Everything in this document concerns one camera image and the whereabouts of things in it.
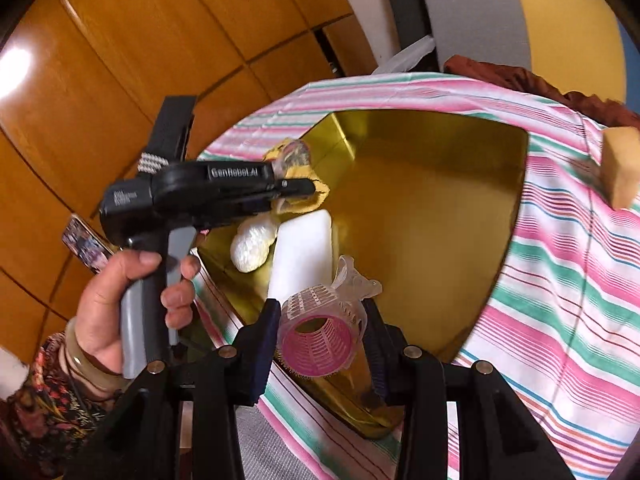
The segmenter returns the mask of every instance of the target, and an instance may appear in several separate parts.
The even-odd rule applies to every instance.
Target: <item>gold reflective surface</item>
[[[416,110],[335,112],[303,137],[331,192],[334,255],[380,280],[386,323],[443,361],[453,359],[502,267],[520,204],[527,133],[481,118]],[[266,298],[271,255],[243,274],[229,257],[235,226],[213,231],[200,254],[242,320]],[[370,389],[361,350],[351,368],[296,381],[368,438],[402,418]]]

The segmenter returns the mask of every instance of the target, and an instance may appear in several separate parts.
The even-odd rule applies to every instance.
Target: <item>person's arm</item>
[[[0,478],[61,476],[65,463],[114,405],[122,379],[120,298],[132,280],[151,273],[159,255],[121,251],[87,285],[78,315],[65,334],[49,337],[38,350],[23,386],[0,402]],[[182,275],[200,270],[194,256],[182,261]],[[193,284],[187,280],[162,292],[170,328],[191,322]]]

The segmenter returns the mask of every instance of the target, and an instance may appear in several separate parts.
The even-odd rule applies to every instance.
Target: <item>striped tablecloth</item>
[[[603,479],[640,426],[640,202],[612,211],[598,192],[602,126],[556,102],[442,74],[392,74],[309,84],[240,121],[201,158],[260,159],[327,113],[438,110],[530,133],[515,232],[495,290],[456,362],[495,364],[577,478]],[[198,302],[217,343],[239,319],[201,274]],[[273,365],[259,409],[318,478],[390,479],[399,430],[362,439]],[[458,478],[456,423],[449,477]]]

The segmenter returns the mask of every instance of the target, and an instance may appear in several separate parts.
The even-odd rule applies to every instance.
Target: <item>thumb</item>
[[[97,303],[120,303],[120,299],[132,281],[151,274],[158,268],[162,256],[147,251],[123,250],[114,254],[104,269],[95,276],[84,295]]]

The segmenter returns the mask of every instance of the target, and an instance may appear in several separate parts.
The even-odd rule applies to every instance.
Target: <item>screw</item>
[[[494,371],[494,366],[489,361],[478,361],[476,363],[476,370],[482,375],[489,375]]]
[[[223,359],[231,359],[238,355],[238,350],[233,345],[224,345],[218,348],[218,355]]]
[[[422,356],[422,350],[419,347],[414,345],[405,346],[402,353],[406,355],[409,359],[417,359]]]
[[[146,371],[153,375],[159,374],[163,370],[164,370],[164,362],[161,360],[151,361],[146,366]]]

